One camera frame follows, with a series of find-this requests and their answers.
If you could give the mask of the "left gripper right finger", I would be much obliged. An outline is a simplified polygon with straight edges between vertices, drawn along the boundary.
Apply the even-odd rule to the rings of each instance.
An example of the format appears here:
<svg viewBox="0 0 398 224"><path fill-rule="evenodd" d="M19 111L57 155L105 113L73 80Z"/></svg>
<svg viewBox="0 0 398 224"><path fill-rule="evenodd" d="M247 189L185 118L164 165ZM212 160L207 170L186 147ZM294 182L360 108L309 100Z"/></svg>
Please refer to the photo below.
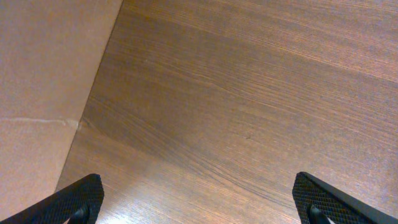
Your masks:
<svg viewBox="0 0 398 224"><path fill-rule="evenodd" d="M302 223L397 223L396 218L307 172L297 173L292 195Z"/></svg>

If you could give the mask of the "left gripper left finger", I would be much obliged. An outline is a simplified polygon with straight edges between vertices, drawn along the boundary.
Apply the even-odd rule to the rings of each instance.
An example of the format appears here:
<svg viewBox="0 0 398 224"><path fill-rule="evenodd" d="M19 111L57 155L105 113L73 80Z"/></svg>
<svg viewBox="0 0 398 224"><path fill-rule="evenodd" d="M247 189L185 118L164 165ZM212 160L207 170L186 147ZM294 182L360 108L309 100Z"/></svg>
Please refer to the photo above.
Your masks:
<svg viewBox="0 0 398 224"><path fill-rule="evenodd" d="M95 223L103 199L100 175L89 174L1 223Z"/></svg>

